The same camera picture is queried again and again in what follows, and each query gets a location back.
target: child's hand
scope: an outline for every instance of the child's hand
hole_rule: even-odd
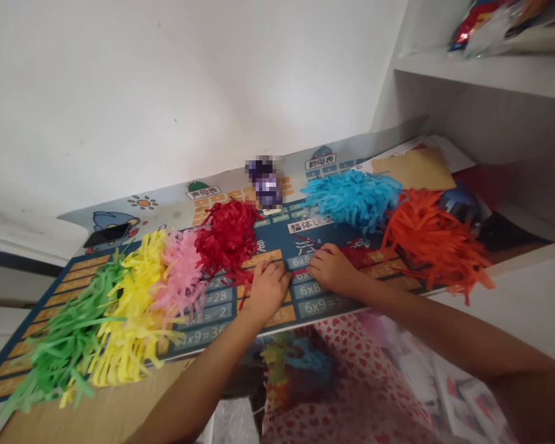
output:
[[[368,279],[334,244],[324,244],[315,251],[306,271],[329,290],[348,297],[353,297],[360,283]]]
[[[282,305],[290,279],[292,273],[287,273],[283,266],[259,262],[255,267],[251,297],[245,301],[241,313],[247,313],[264,326]]]

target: educational poster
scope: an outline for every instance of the educational poster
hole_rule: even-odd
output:
[[[255,224],[258,255],[242,264],[253,268],[258,261],[269,259],[283,263],[288,270],[306,267],[315,244],[332,242],[379,248],[381,235],[362,238],[361,233],[347,225],[335,227],[325,218],[312,217],[302,207],[300,188],[314,177],[345,171],[400,142],[398,133],[364,134],[315,149],[284,157],[281,187],[284,206],[279,213],[265,216]],[[20,359],[30,351],[25,339],[39,331],[66,302],[76,298],[95,276],[96,270],[107,263],[117,247],[136,250],[143,235],[160,228],[186,229],[202,223],[206,209],[229,198],[255,200],[244,167],[210,178],[178,184],[159,190],[138,193],[113,202],[96,205],[61,216],[62,219],[84,226],[89,233],[129,223],[132,228],[122,239],[89,249],[79,249],[57,277],[27,319],[17,329],[0,352],[0,401],[4,401],[31,369],[28,361]],[[379,252],[369,254],[372,264],[362,272],[374,279],[387,280],[417,294],[425,292],[424,283],[402,275],[409,268],[398,255],[387,264]],[[185,333],[179,345],[165,342],[158,345],[158,357],[179,359],[202,351],[237,316],[244,295],[243,287],[230,287],[224,276],[215,276],[205,291],[205,309],[200,316],[174,329]],[[286,299],[280,310],[262,331],[262,335],[311,324],[319,319],[337,316],[363,307],[353,300],[338,297],[321,287],[306,273],[292,278]]]

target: white shelf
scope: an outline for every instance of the white shelf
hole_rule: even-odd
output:
[[[504,56],[466,60],[445,49],[397,57],[394,69],[555,99],[555,57]]]

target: smartphone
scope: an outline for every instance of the smartphone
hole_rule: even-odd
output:
[[[94,247],[95,245],[104,244],[105,242],[116,241],[124,237],[130,230],[131,224],[125,223],[121,225],[116,225],[111,228],[106,228],[104,230],[95,231],[87,239],[84,247]]]

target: sun illustration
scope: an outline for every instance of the sun illustration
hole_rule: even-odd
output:
[[[151,199],[148,196],[144,196],[144,198],[140,196],[132,196],[132,197],[135,197],[136,199],[138,199],[138,201],[129,199],[128,202],[131,202],[132,207],[140,207],[140,210],[145,210],[146,208],[153,210],[154,209],[153,205],[155,207],[158,206],[158,204],[156,203],[156,200]]]

